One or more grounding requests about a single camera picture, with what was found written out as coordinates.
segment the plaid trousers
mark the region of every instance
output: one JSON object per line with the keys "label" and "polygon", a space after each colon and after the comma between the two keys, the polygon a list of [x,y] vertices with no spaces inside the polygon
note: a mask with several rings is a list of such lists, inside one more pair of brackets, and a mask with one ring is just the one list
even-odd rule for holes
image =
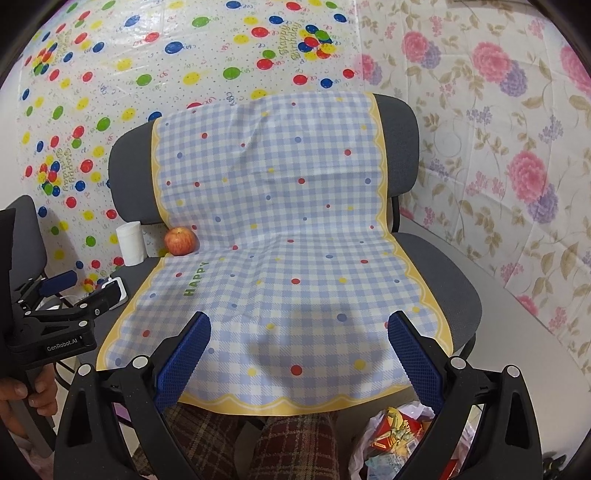
{"label": "plaid trousers", "polygon": [[[164,417],[204,480],[238,480],[234,445],[240,417],[187,404],[169,408]],[[141,475],[152,474],[141,447],[133,459]],[[269,417],[256,443],[248,480],[313,479],[339,480],[335,414]]]}

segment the toilet paper roll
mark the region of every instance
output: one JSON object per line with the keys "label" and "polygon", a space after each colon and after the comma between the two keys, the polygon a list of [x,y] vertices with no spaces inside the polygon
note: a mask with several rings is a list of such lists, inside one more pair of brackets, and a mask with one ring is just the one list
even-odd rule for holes
{"label": "toilet paper roll", "polygon": [[130,222],[115,229],[119,239],[121,256],[125,265],[131,267],[140,264],[148,256],[142,226],[139,222]]}

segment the floral wallpaper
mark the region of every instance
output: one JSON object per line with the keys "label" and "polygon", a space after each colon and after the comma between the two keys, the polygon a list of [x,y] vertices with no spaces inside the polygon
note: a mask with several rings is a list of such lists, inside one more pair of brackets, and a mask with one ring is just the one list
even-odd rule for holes
{"label": "floral wallpaper", "polygon": [[526,2],[362,0],[363,75],[417,115],[402,215],[497,279],[591,383],[591,79]]}

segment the gray chair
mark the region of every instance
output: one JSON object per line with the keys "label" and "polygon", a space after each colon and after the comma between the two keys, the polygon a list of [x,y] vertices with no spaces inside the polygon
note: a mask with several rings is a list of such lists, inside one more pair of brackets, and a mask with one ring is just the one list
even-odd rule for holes
{"label": "gray chair", "polygon": [[[388,197],[397,199],[408,192],[417,179],[417,120],[406,103],[383,95],[375,97],[386,143]],[[113,145],[109,157],[109,184],[115,207],[126,222],[140,221],[143,225],[163,222],[152,189],[152,124],[141,125],[121,136]],[[396,219],[398,202],[394,200],[392,203]],[[408,233],[394,232],[394,236],[440,305],[452,333],[454,350],[468,344],[463,353],[467,356],[482,316],[478,293],[459,268],[432,244]],[[113,276],[123,279],[131,298],[158,264],[158,260],[147,258],[140,265],[121,267]],[[105,340],[123,308],[121,306],[97,319],[95,335],[99,345]],[[96,356],[96,351],[89,352],[80,356],[80,361],[94,364]]]}

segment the chair backrest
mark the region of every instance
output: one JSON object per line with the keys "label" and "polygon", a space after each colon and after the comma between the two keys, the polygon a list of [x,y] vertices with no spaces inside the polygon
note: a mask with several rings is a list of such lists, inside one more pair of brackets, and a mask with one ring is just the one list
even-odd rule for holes
{"label": "chair backrest", "polygon": [[[408,192],[417,179],[417,119],[403,101],[384,95],[375,98],[388,157],[388,197],[397,197]],[[111,195],[117,212],[126,222],[140,221],[143,225],[163,222],[152,188],[153,123],[121,136],[109,156]]]}

